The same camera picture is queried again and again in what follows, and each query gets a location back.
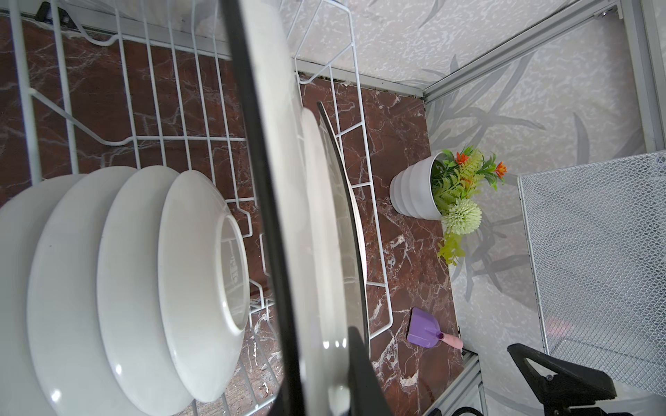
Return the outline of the square white plate black rim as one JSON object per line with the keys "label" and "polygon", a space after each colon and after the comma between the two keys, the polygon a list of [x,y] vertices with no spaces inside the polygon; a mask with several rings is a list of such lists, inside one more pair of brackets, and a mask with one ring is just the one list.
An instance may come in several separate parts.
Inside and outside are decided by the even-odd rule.
{"label": "square white plate black rim", "polygon": [[303,107],[274,1],[220,5],[245,118],[281,342],[282,384],[302,390],[301,415],[350,412],[349,357],[326,349],[315,279]]}

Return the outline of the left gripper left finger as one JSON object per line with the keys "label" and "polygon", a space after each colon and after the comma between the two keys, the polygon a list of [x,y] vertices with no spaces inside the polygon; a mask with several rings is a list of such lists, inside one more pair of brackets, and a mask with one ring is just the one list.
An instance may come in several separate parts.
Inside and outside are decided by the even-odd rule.
{"label": "left gripper left finger", "polygon": [[289,416],[302,414],[302,390],[282,384],[272,402],[268,416]]}

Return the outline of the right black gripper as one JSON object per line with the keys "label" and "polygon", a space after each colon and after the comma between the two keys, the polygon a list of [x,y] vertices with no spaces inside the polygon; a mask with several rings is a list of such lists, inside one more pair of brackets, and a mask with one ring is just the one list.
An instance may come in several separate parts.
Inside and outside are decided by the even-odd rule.
{"label": "right black gripper", "polygon": [[565,362],[527,345],[507,348],[544,415],[605,415],[596,403],[617,398],[615,384],[603,371]]}

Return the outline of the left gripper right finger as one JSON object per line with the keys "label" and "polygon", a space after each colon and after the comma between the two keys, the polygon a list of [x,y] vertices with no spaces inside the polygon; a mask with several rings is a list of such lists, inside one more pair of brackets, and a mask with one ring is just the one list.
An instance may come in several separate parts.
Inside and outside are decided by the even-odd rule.
{"label": "left gripper right finger", "polygon": [[357,327],[349,327],[350,415],[391,415],[379,385],[369,352]]}

